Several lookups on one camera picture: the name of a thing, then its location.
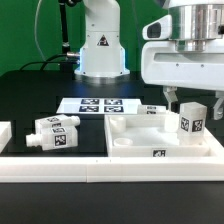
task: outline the white block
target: white block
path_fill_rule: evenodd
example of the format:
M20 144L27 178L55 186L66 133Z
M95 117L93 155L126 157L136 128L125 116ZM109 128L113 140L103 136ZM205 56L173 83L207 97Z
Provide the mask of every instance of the white block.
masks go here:
M12 137L11 122L0 122L0 152Z

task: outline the white tray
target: white tray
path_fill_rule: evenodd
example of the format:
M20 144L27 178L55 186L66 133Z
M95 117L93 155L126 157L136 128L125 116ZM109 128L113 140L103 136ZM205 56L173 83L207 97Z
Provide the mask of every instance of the white tray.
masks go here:
M202 144L180 145L176 132L164 130L166 115L122 115L126 118L126 130L122 133L112 131L110 119L115 116L105 116L109 157L214 157L224 151L207 129ZM117 145L116 140L122 139L124 145Z

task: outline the black tabletop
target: black tabletop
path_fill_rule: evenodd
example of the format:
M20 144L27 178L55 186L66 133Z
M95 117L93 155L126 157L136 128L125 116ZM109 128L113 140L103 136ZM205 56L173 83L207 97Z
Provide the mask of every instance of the black tabletop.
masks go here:
M129 82L99 87L54 71L4 74L0 78L0 120L12 122L13 138L1 156L107 156L103 115L80 115L79 146L67 151L27 148L25 135L34 132L35 119L55 115L63 97L138 98L144 104L165 105L161 87L145 85L138 77L134 74ZM209 95L184 91L182 102L196 93L202 103L209 99L210 104ZM209 126L214 130L212 121ZM0 184L0 223L223 224L224 184Z

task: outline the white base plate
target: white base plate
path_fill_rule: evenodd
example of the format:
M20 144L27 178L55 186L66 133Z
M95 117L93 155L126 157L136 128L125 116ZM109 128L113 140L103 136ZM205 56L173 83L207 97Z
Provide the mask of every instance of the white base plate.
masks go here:
M63 98L57 114L137 114L139 99Z

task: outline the white object lying on side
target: white object lying on side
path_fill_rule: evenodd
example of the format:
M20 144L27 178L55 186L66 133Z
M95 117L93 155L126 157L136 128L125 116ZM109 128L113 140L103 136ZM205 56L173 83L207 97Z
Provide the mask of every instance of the white object lying on side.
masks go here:
M65 126L78 126L80 125L80 119L78 116L66 116L64 114L46 117L42 119L35 120L36 134L41 133L43 128L55 128L55 127L65 127Z
M41 134L27 135L26 143L28 147L40 145L43 151L75 147L78 145L78 133L73 126L44 128Z

